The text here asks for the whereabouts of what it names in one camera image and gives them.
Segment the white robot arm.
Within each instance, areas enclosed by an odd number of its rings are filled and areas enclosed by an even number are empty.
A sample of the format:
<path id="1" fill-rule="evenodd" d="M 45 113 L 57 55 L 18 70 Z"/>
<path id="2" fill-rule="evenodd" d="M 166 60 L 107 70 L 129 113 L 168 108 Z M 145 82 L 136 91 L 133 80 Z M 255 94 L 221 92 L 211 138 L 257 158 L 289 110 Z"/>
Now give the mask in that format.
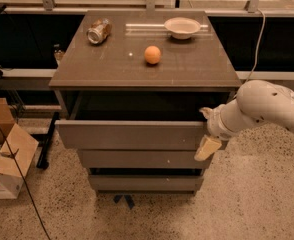
<path id="1" fill-rule="evenodd" d="M 200 141 L 194 156 L 196 161 L 206 160 L 223 141 L 242 130 L 265 123 L 279 125 L 294 134 L 294 92 L 263 80 L 244 83 L 229 103 L 214 109 L 203 107 L 200 112 L 207 119 L 209 134 Z"/>

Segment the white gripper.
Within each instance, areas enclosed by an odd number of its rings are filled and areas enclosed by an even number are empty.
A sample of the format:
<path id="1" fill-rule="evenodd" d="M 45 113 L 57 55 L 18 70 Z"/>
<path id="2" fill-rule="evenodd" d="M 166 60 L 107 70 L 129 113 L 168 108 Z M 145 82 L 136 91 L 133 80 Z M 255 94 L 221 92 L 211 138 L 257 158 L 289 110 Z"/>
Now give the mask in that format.
<path id="1" fill-rule="evenodd" d="M 236 104 L 221 104 L 214 109 L 203 107 L 200 112 L 207 119 L 207 129 L 212 136 L 204 135 L 201 139 L 194 156 L 196 161 L 206 160 L 222 146 L 222 141 L 238 134 L 235 123 L 239 108 Z"/>

